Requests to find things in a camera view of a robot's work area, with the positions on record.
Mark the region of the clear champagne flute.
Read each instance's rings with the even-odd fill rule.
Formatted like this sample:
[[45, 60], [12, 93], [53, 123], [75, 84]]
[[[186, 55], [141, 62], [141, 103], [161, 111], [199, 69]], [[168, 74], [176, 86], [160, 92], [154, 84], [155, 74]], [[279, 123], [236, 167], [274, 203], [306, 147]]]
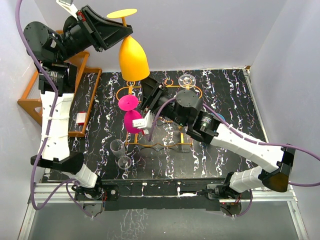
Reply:
[[120, 139], [115, 139], [110, 143], [110, 150], [117, 158], [117, 165], [122, 170], [128, 170], [132, 166], [132, 160], [126, 155], [125, 144]]

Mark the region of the pink plastic wine glass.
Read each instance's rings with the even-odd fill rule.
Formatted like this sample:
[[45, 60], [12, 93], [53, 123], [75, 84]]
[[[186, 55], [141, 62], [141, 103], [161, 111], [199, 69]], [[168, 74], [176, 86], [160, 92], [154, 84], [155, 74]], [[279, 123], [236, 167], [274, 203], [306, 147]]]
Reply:
[[130, 94], [121, 97], [118, 101], [119, 108], [125, 111], [124, 126], [130, 134], [138, 134], [142, 131], [141, 129], [133, 127], [133, 120], [142, 119], [142, 115], [136, 110], [138, 104], [138, 98]]

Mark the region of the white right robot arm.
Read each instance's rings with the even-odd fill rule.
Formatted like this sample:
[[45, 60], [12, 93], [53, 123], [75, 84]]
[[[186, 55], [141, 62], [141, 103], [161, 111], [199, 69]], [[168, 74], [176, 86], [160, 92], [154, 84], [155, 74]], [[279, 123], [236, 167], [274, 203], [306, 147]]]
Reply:
[[158, 117], [162, 116], [180, 126], [191, 139], [229, 150], [254, 162], [257, 166], [242, 172], [230, 172], [223, 184], [209, 187], [208, 193], [217, 198], [236, 198], [245, 191], [266, 187], [284, 193], [288, 190], [295, 150], [287, 146], [267, 146], [244, 134], [216, 116], [204, 100], [189, 89], [180, 90], [174, 98], [157, 80], [147, 77], [141, 81], [142, 102], [146, 111], [141, 126], [151, 136]]

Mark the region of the orange plastic wine glass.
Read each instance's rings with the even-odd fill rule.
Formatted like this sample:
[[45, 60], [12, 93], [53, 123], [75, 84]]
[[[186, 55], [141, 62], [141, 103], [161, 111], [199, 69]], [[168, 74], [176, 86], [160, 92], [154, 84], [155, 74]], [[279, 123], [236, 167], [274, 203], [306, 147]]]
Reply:
[[131, 35], [123, 39], [118, 59], [122, 78], [125, 81], [137, 82], [150, 75], [146, 53]]

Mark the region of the short clear wine glass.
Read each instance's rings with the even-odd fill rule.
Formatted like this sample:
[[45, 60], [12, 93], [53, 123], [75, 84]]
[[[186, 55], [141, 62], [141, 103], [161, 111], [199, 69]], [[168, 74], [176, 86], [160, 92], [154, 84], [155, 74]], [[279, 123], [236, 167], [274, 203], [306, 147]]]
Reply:
[[180, 133], [183, 133], [183, 134], [186, 134], [187, 133], [187, 131], [188, 131], [188, 127], [187, 126], [178, 126], [178, 131], [180, 132]]

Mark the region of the tall clear wine glass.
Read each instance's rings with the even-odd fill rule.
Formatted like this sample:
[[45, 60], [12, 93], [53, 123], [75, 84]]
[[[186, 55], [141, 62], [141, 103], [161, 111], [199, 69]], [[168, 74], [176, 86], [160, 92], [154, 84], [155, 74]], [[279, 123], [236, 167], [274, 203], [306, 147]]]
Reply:
[[191, 74], [183, 74], [179, 77], [178, 84], [185, 89], [193, 88], [196, 85], [196, 78]]

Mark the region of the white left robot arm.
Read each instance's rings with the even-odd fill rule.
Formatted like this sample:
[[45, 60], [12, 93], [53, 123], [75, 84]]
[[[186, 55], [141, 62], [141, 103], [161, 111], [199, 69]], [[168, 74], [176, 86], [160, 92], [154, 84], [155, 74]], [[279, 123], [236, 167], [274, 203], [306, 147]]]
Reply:
[[81, 152], [68, 147], [69, 119], [76, 91], [77, 66], [68, 60], [88, 47], [102, 52], [133, 33], [131, 25], [108, 20], [88, 5], [67, 18], [63, 32], [57, 33], [39, 21], [23, 31], [26, 42], [43, 68], [38, 88], [42, 104], [41, 145], [30, 159], [33, 166], [57, 170], [85, 187], [93, 200], [103, 195], [98, 176], [84, 163]]

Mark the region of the blue plastic wine glass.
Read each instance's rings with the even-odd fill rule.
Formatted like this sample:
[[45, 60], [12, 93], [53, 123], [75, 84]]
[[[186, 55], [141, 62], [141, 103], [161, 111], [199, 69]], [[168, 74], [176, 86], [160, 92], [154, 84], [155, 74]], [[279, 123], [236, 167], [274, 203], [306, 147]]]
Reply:
[[217, 115], [218, 115], [221, 119], [223, 119], [224, 121], [226, 121], [225, 118], [224, 118], [221, 114], [217, 113]]

